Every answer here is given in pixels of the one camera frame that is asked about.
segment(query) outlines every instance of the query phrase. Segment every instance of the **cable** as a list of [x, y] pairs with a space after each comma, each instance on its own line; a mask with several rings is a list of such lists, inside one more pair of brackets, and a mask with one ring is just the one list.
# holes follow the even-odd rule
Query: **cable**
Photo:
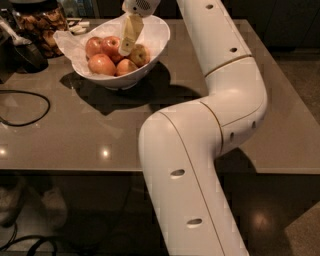
[[55, 243], [55, 240], [58, 240], [59, 237], [56, 236], [48, 236], [48, 237], [42, 237], [38, 240], [38, 242], [36, 242], [34, 245], [31, 246], [31, 248], [29, 249], [27, 256], [34, 256], [36, 254], [37, 249], [46, 242], [50, 242], [51, 245], [53, 246], [53, 252], [52, 252], [52, 256], [56, 256], [57, 255], [57, 251], [58, 251], [58, 247], [57, 244]]
[[17, 223], [14, 223], [14, 229], [13, 229], [13, 232], [12, 232], [12, 235], [11, 235], [9, 241], [5, 245], [0, 247], [0, 251], [6, 251], [10, 247], [10, 244], [16, 238], [17, 233], [18, 233], [18, 225], [17, 225]]
[[43, 239], [43, 238], [44, 238], [44, 236], [40, 236], [40, 235], [30, 235], [30, 236], [20, 237], [20, 238], [17, 238], [15, 240], [12, 240], [11, 242], [8, 242], [5, 246], [1, 247], [1, 251], [6, 251], [12, 245], [14, 245], [16, 243], [20, 243], [20, 242], [25, 241], [25, 240]]
[[47, 97], [41, 95], [41, 94], [38, 94], [38, 93], [35, 93], [35, 92], [28, 92], [28, 91], [20, 91], [20, 90], [0, 90], [0, 94], [9, 94], [9, 93], [28, 94], [28, 95], [33, 95], [33, 96], [36, 96], [36, 97], [40, 97], [40, 98], [44, 99], [47, 102], [48, 106], [47, 106], [47, 109], [45, 110], [45, 112], [39, 118], [36, 118], [36, 119], [34, 119], [32, 121], [29, 121], [29, 122], [26, 122], [26, 123], [21, 123], [21, 124], [14, 124], [14, 123], [11, 123], [8, 120], [3, 119], [0, 116], [0, 123], [3, 123], [3, 124], [8, 125], [8, 126], [13, 126], [13, 127], [27, 126], [27, 125], [33, 124], [33, 123], [39, 121], [40, 119], [42, 119], [50, 110], [51, 104], [50, 104], [49, 99]]

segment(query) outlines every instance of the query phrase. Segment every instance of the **table surface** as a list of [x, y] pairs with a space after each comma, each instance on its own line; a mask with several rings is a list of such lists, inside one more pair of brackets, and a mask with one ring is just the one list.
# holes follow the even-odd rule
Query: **table surface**
[[[167, 48], [131, 89], [110, 91], [82, 79], [64, 56], [50, 59], [42, 72], [15, 73], [0, 85], [43, 94], [52, 104], [32, 125], [0, 125], [0, 169], [141, 171], [138, 135], [144, 121], [165, 106], [208, 93], [183, 20], [166, 22], [171, 30]], [[256, 134], [238, 153], [223, 158], [230, 163], [226, 171], [240, 171], [245, 157], [258, 173], [320, 173], [318, 123], [248, 22], [235, 24], [260, 68], [269, 106]], [[40, 98], [0, 95], [0, 115], [6, 118], [30, 120], [45, 107]]]

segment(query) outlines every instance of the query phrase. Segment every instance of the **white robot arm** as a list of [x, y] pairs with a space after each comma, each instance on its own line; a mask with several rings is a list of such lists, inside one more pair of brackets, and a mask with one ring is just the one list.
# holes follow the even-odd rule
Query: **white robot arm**
[[219, 0], [177, 2], [209, 95], [146, 120], [139, 136], [143, 174], [170, 255], [248, 255], [214, 159], [245, 142], [263, 120], [264, 82]]

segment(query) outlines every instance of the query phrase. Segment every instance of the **floor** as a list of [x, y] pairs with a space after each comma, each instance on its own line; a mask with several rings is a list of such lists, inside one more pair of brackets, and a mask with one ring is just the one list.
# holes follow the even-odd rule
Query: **floor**
[[[320, 52], [274, 52], [280, 68], [320, 124]], [[239, 171], [230, 173], [228, 161]], [[234, 150], [217, 159], [216, 169], [251, 256], [320, 255], [320, 176], [264, 175]], [[16, 229], [0, 228], [1, 255], [27, 255], [39, 235], [49, 237], [36, 255], [168, 255], [141, 174], [55, 174], [69, 207], [68, 221], [52, 232], [32, 188]]]

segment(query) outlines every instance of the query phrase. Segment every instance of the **white bowl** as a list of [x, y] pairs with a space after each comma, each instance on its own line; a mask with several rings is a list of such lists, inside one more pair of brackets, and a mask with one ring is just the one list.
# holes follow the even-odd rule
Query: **white bowl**
[[87, 40], [93, 36], [114, 35], [120, 37], [122, 21], [125, 17], [126, 14], [105, 22], [84, 35], [74, 36], [70, 31], [56, 31], [53, 37], [59, 49], [71, 60], [72, 67], [80, 76], [108, 89], [127, 89], [135, 85], [155, 66], [170, 39], [170, 29], [168, 24], [159, 17], [149, 16], [144, 18], [144, 28], [137, 43], [142, 43], [149, 48], [150, 62], [134, 72], [119, 77], [92, 73], [88, 68], [85, 53]]

